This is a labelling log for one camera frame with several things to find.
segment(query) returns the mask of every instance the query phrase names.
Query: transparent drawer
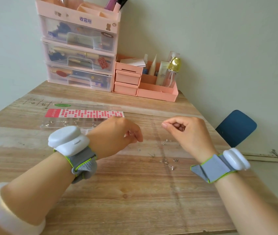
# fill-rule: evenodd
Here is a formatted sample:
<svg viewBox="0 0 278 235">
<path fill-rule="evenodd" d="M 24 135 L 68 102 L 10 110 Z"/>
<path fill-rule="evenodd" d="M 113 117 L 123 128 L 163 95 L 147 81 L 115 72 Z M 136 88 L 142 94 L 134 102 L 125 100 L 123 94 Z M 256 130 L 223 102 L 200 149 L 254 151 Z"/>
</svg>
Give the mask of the transparent drawer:
<svg viewBox="0 0 278 235">
<path fill-rule="evenodd" d="M 97 73 L 113 73 L 115 56 L 103 55 L 100 51 L 90 52 L 88 48 L 61 44 L 43 39 L 46 60 L 64 66 Z"/>
<path fill-rule="evenodd" d="M 117 50 L 116 34 L 44 16 L 40 19 L 46 38 L 111 53 Z"/>
<path fill-rule="evenodd" d="M 112 91 L 113 77 L 47 64 L 48 82 L 93 90 Z"/>
</svg>

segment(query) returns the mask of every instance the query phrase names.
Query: wood grain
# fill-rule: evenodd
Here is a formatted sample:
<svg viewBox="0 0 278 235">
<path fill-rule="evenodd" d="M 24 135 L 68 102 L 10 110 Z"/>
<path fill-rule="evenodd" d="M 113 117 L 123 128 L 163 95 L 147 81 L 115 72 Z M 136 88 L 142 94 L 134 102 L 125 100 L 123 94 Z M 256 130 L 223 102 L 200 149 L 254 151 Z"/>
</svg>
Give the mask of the wood grain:
<svg viewBox="0 0 278 235">
<path fill-rule="evenodd" d="M 48 214 L 44 235 L 218 234 L 235 230 L 214 186 L 190 172 L 195 160 L 160 126 L 174 115 L 203 118 L 181 93 L 172 103 L 44 82 L 0 111 L 0 182 L 11 181 L 51 154 L 47 146 L 51 131 L 39 126 L 47 108 L 60 102 L 119 106 L 126 118 L 141 127 L 145 140 L 99 160 L 94 177 L 71 185 Z M 216 148 L 228 149 L 212 126 L 207 126 Z M 175 170 L 160 163 L 163 156 Z M 242 175 L 278 210 L 278 199 L 252 171 Z"/>
</svg>

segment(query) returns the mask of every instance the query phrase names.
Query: red label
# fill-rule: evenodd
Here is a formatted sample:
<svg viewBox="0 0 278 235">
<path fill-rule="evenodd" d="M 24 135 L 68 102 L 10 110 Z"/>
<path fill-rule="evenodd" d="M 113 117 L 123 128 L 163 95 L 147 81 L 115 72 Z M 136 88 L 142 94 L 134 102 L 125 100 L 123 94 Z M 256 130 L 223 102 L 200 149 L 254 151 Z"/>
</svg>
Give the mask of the red label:
<svg viewBox="0 0 278 235">
<path fill-rule="evenodd" d="M 48 109 L 45 117 L 58 118 L 61 113 L 61 109 Z"/>
<path fill-rule="evenodd" d="M 102 69 L 109 67 L 109 64 L 105 61 L 104 57 L 101 57 L 100 59 L 98 59 L 98 62 Z"/>
</svg>

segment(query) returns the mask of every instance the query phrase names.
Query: wrist device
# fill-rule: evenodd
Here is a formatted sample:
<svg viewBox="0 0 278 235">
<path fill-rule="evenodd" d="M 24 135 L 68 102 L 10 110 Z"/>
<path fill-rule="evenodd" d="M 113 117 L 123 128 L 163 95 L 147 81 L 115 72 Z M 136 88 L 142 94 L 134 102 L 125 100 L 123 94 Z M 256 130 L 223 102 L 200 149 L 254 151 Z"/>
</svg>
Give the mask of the wrist device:
<svg viewBox="0 0 278 235">
<path fill-rule="evenodd" d="M 191 166 L 191 171 L 208 183 L 213 183 L 218 179 L 240 170 L 249 169 L 250 163 L 237 150 L 231 148 L 221 155 L 213 155 L 210 159 L 200 165 Z"/>
<path fill-rule="evenodd" d="M 96 154 L 89 148 L 90 140 L 76 126 L 67 126 L 56 130 L 49 136 L 48 145 L 63 154 L 76 175 L 75 184 L 89 179 L 97 170 Z"/>
</svg>

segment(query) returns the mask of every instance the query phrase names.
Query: chair backrest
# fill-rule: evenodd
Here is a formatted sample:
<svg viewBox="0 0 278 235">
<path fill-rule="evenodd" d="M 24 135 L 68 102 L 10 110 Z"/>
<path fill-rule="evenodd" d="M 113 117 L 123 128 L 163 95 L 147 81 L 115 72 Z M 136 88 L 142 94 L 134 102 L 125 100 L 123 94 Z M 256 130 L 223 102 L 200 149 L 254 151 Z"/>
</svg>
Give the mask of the chair backrest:
<svg viewBox="0 0 278 235">
<path fill-rule="evenodd" d="M 257 124 L 240 110 L 234 110 L 216 128 L 216 131 L 231 146 L 236 147 L 257 127 Z"/>
</svg>

